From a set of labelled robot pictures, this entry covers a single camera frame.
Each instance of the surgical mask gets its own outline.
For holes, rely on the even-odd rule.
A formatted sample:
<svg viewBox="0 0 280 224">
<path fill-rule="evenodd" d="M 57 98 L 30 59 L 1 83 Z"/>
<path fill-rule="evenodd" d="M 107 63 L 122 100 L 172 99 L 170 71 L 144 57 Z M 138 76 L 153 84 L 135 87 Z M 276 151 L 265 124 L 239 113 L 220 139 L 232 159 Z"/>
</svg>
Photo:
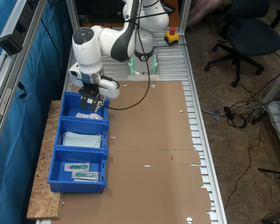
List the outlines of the surgical mask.
<svg viewBox="0 0 280 224">
<path fill-rule="evenodd" d="M 63 146 L 100 148 L 102 135 L 76 134 L 73 132 L 64 133 Z"/>
</svg>

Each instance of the blue wall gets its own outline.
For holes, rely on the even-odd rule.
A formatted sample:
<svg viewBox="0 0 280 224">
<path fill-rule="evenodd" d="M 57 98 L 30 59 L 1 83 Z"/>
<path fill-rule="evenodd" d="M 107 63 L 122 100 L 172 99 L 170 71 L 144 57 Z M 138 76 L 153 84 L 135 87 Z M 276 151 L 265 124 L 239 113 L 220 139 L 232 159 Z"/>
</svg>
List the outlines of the blue wall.
<svg viewBox="0 0 280 224">
<path fill-rule="evenodd" d="M 0 0 L 0 33 L 16 0 Z M 65 74 L 72 29 L 65 1 L 46 5 L 42 17 L 61 56 Z M 40 23 L 0 138 L 0 224 L 26 223 L 27 206 L 51 100 L 60 99 L 58 55 Z"/>
</svg>

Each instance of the blue plastic bin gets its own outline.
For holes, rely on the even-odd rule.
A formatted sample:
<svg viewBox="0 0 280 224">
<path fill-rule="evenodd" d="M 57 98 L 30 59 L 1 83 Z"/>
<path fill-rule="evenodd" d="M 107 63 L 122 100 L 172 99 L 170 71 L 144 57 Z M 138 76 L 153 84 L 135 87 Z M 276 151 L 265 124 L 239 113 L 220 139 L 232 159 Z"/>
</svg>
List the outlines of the blue plastic bin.
<svg viewBox="0 0 280 224">
<path fill-rule="evenodd" d="M 107 185 L 105 179 L 107 152 L 54 147 L 48 175 L 53 192 L 102 193 Z M 71 173 L 64 171 L 65 163 L 90 162 L 90 171 L 99 172 L 98 182 L 76 182 Z"/>
<path fill-rule="evenodd" d="M 108 129 L 109 129 L 109 123 L 100 120 L 60 117 L 57 131 L 56 131 L 54 146 L 108 151 L 107 148 Z M 87 135 L 101 134 L 102 135 L 101 146 L 100 148 L 62 146 L 63 134 L 66 132 L 73 132 L 76 134 L 87 134 Z"/>
<path fill-rule="evenodd" d="M 103 118 L 101 121 L 109 122 L 108 108 L 100 107 L 97 112 L 91 112 L 90 110 L 82 108 L 80 106 L 80 101 L 81 101 L 81 95 L 79 93 L 64 92 L 60 116 L 61 117 L 75 117 L 77 113 L 83 113 L 83 114 L 96 113 L 97 115 L 99 115 Z M 104 104 L 106 106 L 109 106 L 110 100 L 106 99 Z"/>
</svg>

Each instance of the metal rail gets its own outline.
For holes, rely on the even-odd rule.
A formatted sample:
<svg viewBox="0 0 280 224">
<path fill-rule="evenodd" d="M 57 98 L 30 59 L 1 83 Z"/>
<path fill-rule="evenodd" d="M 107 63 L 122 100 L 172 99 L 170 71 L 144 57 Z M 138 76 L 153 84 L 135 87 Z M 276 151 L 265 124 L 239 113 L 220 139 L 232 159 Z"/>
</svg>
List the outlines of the metal rail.
<svg viewBox="0 0 280 224">
<path fill-rule="evenodd" d="M 18 0 L 0 36 L 7 35 L 18 21 L 26 0 Z M 26 59 L 36 34 L 47 0 L 40 0 L 27 32 L 23 49 L 20 53 L 9 56 L 2 51 L 0 56 L 0 135 L 14 99 L 15 89 L 21 78 Z"/>
</svg>

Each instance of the black chair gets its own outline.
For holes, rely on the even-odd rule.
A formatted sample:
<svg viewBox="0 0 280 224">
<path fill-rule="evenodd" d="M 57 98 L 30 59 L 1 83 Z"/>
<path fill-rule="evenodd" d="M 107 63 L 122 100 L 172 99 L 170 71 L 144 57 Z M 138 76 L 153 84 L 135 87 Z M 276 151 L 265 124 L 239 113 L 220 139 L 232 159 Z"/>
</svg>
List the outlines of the black chair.
<svg viewBox="0 0 280 224">
<path fill-rule="evenodd" d="M 255 74 L 260 75 L 264 67 L 248 56 L 269 55 L 280 49 L 280 37 L 270 25 L 255 19 L 266 15 L 270 6 L 269 0 L 233 0 L 229 10 L 224 15 L 224 24 L 220 35 L 227 39 L 231 46 L 217 43 L 212 51 L 216 52 L 218 47 L 226 50 L 229 54 L 215 60 L 209 61 L 204 67 L 210 70 L 210 65 L 232 59 L 236 65 L 236 81 L 232 87 L 237 87 L 240 79 L 240 61 L 245 61 L 257 67 Z"/>
</svg>

